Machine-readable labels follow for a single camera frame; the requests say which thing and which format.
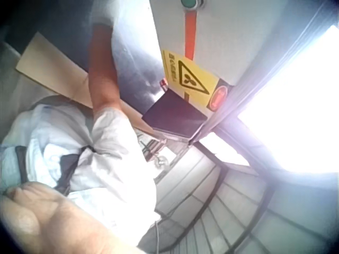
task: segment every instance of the warning symbol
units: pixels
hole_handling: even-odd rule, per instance
[[[207,95],[210,94],[208,90],[203,86],[203,84],[197,79],[197,77],[189,70],[189,68],[187,68],[187,66],[182,61],[179,60],[178,65],[179,65],[180,85]]]

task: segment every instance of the bright light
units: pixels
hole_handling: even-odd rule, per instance
[[[339,29],[281,70],[239,118],[294,172],[339,172]]]
[[[200,143],[223,162],[249,166],[247,160],[245,160],[243,156],[238,154],[233,147],[219,138],[214,132],[209,133],[206,137],[201,139]]]

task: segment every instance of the person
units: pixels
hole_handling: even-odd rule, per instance
[[[154,223],[155,183],[121,109],[112,58],[119,5],[93,4],[93,116],[73,102],[43,99],[16,118],[3,141],[2,221],[28,252],[134,253],[129,246]]]

